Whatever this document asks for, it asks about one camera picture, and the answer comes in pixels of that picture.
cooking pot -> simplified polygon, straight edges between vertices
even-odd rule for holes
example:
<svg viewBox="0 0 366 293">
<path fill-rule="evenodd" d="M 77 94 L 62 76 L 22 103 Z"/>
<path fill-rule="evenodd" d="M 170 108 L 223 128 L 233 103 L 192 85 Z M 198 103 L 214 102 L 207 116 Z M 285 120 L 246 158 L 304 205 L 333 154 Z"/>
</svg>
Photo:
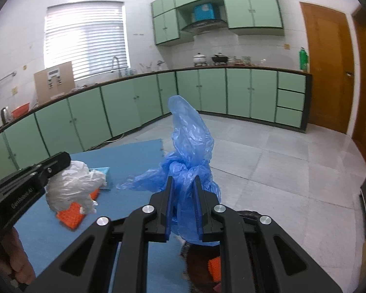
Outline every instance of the cooking pot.
<svg viewBox="0 0 366 293">
<path fill-rule="evenodd" d="M 194 64 L 205 64 L 207 62 L 206 56 L 199 52 L 198 54 L 194 55 L 193 62 Z"/>
</svg>

white plastic bag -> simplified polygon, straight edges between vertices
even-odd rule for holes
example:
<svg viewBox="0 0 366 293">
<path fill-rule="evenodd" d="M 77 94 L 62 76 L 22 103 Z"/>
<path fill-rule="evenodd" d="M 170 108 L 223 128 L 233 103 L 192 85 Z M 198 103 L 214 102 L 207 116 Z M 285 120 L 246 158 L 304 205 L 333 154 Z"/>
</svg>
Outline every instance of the white plastic bag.
<svg viewBox="0 0 366 293">
<path fill-rule="evenodd" d="M 46 186 L 46 200 L 51 210 L 58 212 L 69 209 L 74 201 L 81 205 L 81 214 L 95 213 L 90 193 L 106 185 L 106 175 L 100 171 L 90 171 L 80 161 L 71 161 L 69 167 L 49 179 Z"/>
</svg>

blue cloth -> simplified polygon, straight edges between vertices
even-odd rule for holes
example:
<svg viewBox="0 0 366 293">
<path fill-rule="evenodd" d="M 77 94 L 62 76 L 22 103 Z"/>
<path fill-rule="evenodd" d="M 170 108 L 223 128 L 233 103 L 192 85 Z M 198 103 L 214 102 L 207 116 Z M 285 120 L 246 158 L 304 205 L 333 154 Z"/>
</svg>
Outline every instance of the blue cloth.
<svg viewBox="0 0 366 293">
<path fill-rule="evenodd" d="M 114 185 L 133 173 L 156 167 L 162 160 L 161 140 L 152 140 L 116 147 L 105 147 L 71 155 L 72 160 L 85 162 L 89 168 L 110 167 Z M 151 192 L 112 189 L 101 190 L 97 213 L 87 215 L 80 226 L 71 231 L 55 217 L 43 196 L 16 223 L 20 239 L 36 274 L 40 274 L 69 244 L 98 217 L 112 220 L 127 217 L 133 210 L 149 203 Z M 181 244 L 171 236 L 167 243 L 150 243 L 148 258 L 148 292 L 188 292 L 182 278 L 185 266 L 179 257 Z"/>
</svg>

window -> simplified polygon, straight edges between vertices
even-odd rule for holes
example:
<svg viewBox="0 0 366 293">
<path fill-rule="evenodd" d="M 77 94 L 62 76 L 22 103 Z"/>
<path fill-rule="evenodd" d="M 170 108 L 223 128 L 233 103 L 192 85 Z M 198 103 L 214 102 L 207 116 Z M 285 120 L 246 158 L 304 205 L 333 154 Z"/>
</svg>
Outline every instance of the window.
<svg viewBox="0 0 366 293">
<path fill-rule="evenodd" d="M 45 67 L 72 61 L 74 79 L 111 70 L 112 58 L 129 68 L 124 3 L 79 2 L 48 8 Z"/>
</svg>

drawer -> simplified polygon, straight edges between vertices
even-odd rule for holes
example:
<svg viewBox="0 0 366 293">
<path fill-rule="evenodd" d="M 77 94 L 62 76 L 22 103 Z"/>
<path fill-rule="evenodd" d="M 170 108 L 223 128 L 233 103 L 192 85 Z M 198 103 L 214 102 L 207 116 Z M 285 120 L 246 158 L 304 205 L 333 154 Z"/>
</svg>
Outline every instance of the drawer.
<svg viewBox="0 0 366 293">
<path fill-rule="evenodd" d="M 278 88 L 305 93 L 305 76 L 280 71 Z"/>
<path fill-rule="evenodd" d="M 278 89 L 277 106 L 302 111 L 304 109 L 305 95 L 293 91 Z"/>
<path fill-rule="evenodd" d="M 275 122 L 283 125 L 301 127 L 303 113 L 302 111 L 291 110 L 287 108 L 277 107 L 277 113 L 275 116 Z"/>
</svg>

